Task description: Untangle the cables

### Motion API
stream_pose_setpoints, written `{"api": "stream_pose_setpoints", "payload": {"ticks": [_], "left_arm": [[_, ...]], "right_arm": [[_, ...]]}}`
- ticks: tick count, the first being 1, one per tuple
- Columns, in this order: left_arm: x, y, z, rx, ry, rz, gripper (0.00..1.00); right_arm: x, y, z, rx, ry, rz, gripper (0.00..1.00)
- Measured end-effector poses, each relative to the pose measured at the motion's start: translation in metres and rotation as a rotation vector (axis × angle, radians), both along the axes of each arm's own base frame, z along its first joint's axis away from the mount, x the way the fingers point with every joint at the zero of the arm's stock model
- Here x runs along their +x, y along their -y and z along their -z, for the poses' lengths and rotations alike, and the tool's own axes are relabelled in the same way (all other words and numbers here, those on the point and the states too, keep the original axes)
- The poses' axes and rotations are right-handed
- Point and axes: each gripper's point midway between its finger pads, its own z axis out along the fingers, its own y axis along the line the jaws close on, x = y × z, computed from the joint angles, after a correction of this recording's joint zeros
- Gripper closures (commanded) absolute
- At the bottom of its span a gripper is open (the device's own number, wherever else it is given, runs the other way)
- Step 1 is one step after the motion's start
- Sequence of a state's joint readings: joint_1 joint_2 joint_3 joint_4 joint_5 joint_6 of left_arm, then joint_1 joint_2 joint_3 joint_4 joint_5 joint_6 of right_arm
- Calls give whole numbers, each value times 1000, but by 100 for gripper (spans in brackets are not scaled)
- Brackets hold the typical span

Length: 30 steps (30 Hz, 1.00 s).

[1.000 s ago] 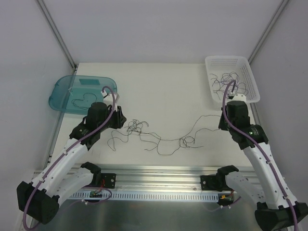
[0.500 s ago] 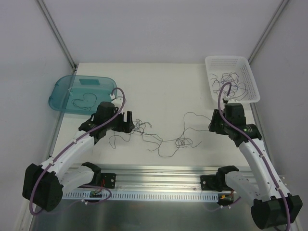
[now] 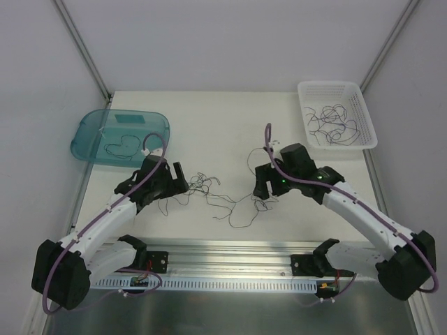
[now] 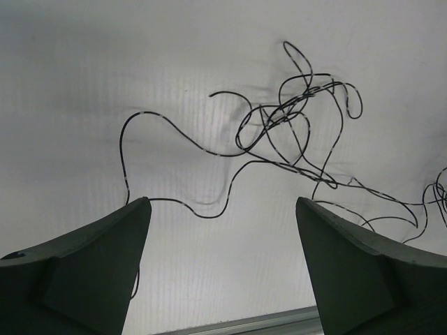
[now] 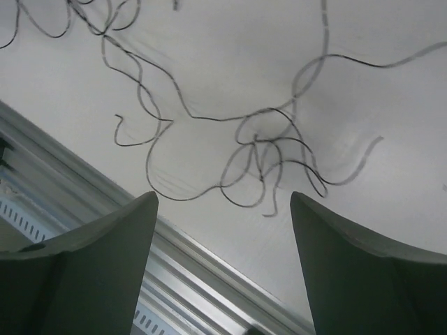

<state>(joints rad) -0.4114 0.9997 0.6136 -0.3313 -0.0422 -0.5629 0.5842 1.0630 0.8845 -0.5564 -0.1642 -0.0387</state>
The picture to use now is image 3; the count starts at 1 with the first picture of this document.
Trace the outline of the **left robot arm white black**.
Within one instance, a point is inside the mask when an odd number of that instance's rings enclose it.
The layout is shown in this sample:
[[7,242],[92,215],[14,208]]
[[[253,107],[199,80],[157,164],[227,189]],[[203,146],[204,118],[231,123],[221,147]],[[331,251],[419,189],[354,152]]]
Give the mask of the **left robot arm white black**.
[[47,239],[38,247],[31,288],[44,301],[73,310],[90,287],[106,276],[120,269],[147,271],[147,245],[142,240],[126,234],[111,247],[101,247],[153,201],[188,189],[179,162],[169,164],[163,157],[148,155],[140,169],[117,185],[108,203],[86,226],[59,241]]

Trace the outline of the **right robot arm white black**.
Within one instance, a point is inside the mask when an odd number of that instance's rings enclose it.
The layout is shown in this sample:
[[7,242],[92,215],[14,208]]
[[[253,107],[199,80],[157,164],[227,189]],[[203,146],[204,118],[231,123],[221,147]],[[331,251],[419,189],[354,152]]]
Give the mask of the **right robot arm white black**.
[[317,167],[305,146],[288,145],[274,156],[266,144],[263,150],[270,162],[255,169],[254,196],[266,200],[291,190],[333,211],[351,224],[374,246],[374,250],[354,247],[338,239],[327,239],[312,253],[307,273],[316,277],[346,270],[376,279],[392,297],[405,301],[432,279],[434,293],[439,287],[436,275],[434,237],[422,230],[415,233],[370,207],[345,178],[329,166]]

